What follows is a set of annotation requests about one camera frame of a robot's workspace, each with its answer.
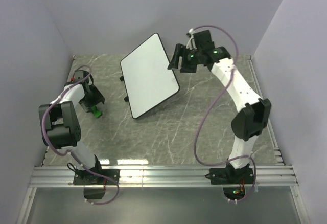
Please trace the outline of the white whiteboard black frame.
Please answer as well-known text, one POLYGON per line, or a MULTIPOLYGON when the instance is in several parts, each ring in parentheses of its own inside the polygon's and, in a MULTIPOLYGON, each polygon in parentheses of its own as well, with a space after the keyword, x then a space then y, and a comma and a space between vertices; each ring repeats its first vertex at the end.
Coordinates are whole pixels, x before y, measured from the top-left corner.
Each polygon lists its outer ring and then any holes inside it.
POLYGON ((152 34, 125 56, 120 67, 131 116, 138 119, 173 97, 180 85, 158 33, 152 34))

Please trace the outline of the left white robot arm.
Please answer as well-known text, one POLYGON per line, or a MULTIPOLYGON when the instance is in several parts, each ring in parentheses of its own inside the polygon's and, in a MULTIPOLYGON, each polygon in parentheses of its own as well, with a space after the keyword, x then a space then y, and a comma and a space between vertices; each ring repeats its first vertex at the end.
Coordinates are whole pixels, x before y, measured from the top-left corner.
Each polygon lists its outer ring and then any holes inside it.
POLYGON ((43 142, 60 156, 71 155, 78 163, 76 172, 85 173, 91 184, 103 179, 103 170, 96 155, 81 142, 81 127, 75 111, 80 105, 86 113, 99 118, 97 105, 105 103, 103 94, 94 84, 90 71, 78 68, 61 94, 49 104, 39 106, 39 120, 43 142))

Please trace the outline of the green whiteboard eraser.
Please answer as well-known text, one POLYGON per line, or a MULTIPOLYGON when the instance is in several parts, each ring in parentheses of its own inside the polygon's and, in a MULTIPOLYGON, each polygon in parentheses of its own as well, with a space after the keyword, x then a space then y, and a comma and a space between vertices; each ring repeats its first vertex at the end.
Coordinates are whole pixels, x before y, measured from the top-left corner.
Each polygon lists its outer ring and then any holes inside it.
POLYGON ((91 109, 95 118, 99 118, 102 115, 102 112, 99 111, 96 106, 93 106, 91 109))

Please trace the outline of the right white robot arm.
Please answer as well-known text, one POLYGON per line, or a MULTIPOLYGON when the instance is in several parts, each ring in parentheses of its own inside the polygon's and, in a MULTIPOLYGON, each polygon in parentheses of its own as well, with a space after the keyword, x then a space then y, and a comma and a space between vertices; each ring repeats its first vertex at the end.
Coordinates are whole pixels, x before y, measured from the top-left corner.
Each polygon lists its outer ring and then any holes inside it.
POLYGON ((179 69, 182 73, 194 73, 202 65, 222 83, 222 97, 228 93, 235 104, 237 115, 231 122, 235 135, 225 176, 231 183, 243 178, 242 168, 250 163, 250 155, 255 141, 266 128, 271 111, 269 99, 256 93, 236 67, 237 59, 225 47, 217 47, 209 29, 190 29, 187 44, 177 44, 168 69, 179 69))

